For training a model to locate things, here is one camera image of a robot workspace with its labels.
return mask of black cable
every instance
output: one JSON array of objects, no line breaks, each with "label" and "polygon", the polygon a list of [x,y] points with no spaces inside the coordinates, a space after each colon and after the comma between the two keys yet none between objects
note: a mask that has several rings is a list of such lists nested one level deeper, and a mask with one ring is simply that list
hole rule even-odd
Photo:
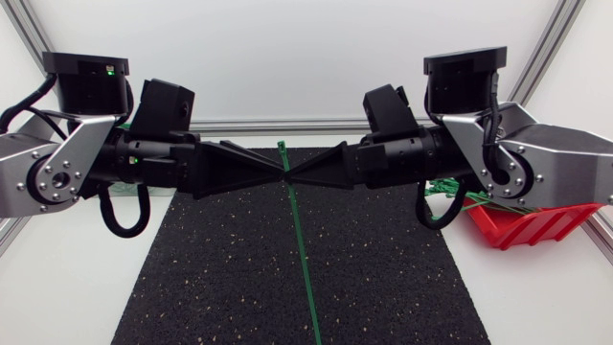
[{"label": "black cable", "polygon": [[140,235],[149,222],[149,216],[151,215],[151,205],[149,203],[149,192],[146,185],[140,184],[137,186],[138,190],[138,203],[141,207],[141,215],[138,221],[131,228],[122,227],[115,219],[115,212],[113,211],[113,203],[111,202],[110,195],[108,193],[109,183],[102,183],[98,187],[98,196],[100,197],[100,210],[102,212],[102,218],[106,227],[115,235],[130,239]]},{"label": "black cable", "polygon": [[23,101],[17,103],[14,106],[6,109],[2,115],[0,115],[0,134],[4,134],[9,131],[9,125],[12,119],[17,116],[21,111],[29,108],[32,104],[40,100],[49,90],[54,87],[56,83],[57,75],[48,74],[45,81],[33,92],[30,96],[23,99]]},{"label": "black cable", "polygon": [[120,117],[116,122],[115,126],[121,126],[125,124],[127,119],[129,119],[130,114],[132,114],[132,110],[134,110],[134,94],[132,94],[132,86],[130,83],[125,81],[125,95],[127,96],[127,113],[125,116]]},{"label": "black cable", "polygon": [[438,117],[432,115],[430,111],[428,111],[428,89],[425,89],[425,96],[423,96],[423,108],[425,109],[425,113],[428,114],[430,121],[435,123],[436,125],[442,126],[443,121],[441,121]]},{"label": "black cable", "polygon": [[39,118],[41,118],[47,125],[49,125],[49,127],[51,127],[55,133],[57,133],[57,135],[62,139],[62,140],[66,140],[67,136],[66,134],[61,130],[61,128],[53,121],[51,120],[51,118],[49,117],[49,115],[45,114],[43,111],[40,111],[34,107],[28,107],[25,108],[24,110],[30,111],[31,113],[33,113],[34,115],[38,116]]},{"label": "black cable", "polygon": [[502,116],[498,109],[496,87],[492,87],[492,92],[489,95],[489,107],[491,111],[484,118],[483,161],[486,169],[491,173],[491,178],[498,184],[506,184],[509,182],[509,175],[498,167],[498,143],[496,142],[496,135]]},{"label": "black cable", "polygon": [[415,212],[418,217],[420,223],[431,230],[441,230],[445,226],[449,225],[449,223],[458,216],[460,211],[462,211],[462,206],[464,203],[464,197],[468,189],[466,188],[465,182],[458,178],[458,192],[456,193],[453,202],[451,202],[451,206],[449,209],[442,215],[440,218],[433,220],[430,217],[427,209],[427,202],[425,200],[425,184],[426,181],[420,181],[418,183],[418,198],[415,203]]}]

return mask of green wire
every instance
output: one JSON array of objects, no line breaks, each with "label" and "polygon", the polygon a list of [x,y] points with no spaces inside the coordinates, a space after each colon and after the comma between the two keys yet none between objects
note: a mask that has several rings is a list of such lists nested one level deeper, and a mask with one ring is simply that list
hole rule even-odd
[{"label": "green wire", "polygon": [[[289,171],[289,161],[287,160],[287,149],[285,141],[277,143],[279,153],[284,161],[285,171]],[[305,276],[306,295],[308,296],[308,306],[310,308],[310,318],[313,321],[313,330],[315,331],[315,342],[317,345],[322,345],[322,337],[319,334],[319,324],[317,323],[317,312],[315,311],[315,299],[313,298],[313,290],[308,277],[307,254],[305,251],[305,242],[303,241],[302,227],[300,226],[300,217],[298,217],[298,202],[296,201],[296,190],[291,183],[287,183],[289,190],[289,201],[291,202],[291,212],[294,215],[294,224],[296,225],[296,237],[298,238],[298,250],[300,251],[300,261],[303,265],[303,275]]]},{"label": "green wire", "polygon": [[[458,181],[454,180],[453,178],[443,178],[440,180],[430,181],[430,184],[432,185],[432,187],[428,188],[425,191],[426,196],[431,196],[431,195],[439,194],[439,193],[445,193],[446,197],[454,197],[455,194],[458,192],[458,187],[460,186]],[[468,210],[468,209],[471,209],[477,206],[484,206],[491,210],[512,212],[512,213],[516,213],[520,215],[528,215],[532,212],[536,212],[535,209],[531,209],[527,207],[509,207],[509,206],[497,204],[495,202],[492,202],[484,192],[481,192],[481,193],[468,192],[466,193],[466,197],[471,198],[473,201],[475,201],[475,203],[472,205],[463,207],[462,211],[465,211],[465,210]]]}]

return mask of red tray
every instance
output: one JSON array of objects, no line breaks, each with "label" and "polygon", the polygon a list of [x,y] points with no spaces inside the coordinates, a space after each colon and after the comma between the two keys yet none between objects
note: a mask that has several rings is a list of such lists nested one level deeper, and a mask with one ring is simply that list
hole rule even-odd
[{"label": "red tray", "polygon": [[[466,198],[465,206],[473,203],[472,199]],[[545,240],[562,241],[602,206],[604,205],[599,203],[589,203],[539,209],[539,212],[525,216],[484,206],[476,206],[466,211],[491,246],[507,250],[516,244],[535,245]]]}]

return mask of speckled black mat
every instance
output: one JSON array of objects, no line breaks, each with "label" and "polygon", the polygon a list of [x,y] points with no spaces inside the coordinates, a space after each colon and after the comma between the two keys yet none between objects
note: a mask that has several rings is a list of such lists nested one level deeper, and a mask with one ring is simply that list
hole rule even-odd
[{"label": "speckled black mat", "polygon": [[[414,186],[296,188],[325,344],[489,344],[443,237],[413,216]],[[315,343],[283,183],[176,195],[113,339],[239,342]]]}]

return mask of white wall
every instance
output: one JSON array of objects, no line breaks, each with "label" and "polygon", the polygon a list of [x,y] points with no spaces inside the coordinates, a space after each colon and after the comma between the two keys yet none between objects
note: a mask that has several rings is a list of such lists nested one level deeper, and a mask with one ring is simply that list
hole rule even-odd
[{"label": "white wall", "polygon": [[365,119],[404,84],[422,110],[429,55],[509,46],[506,98],[557,0],[32,0],[58,51],[129,58],[131,83],[196,93],[195,120]]}]

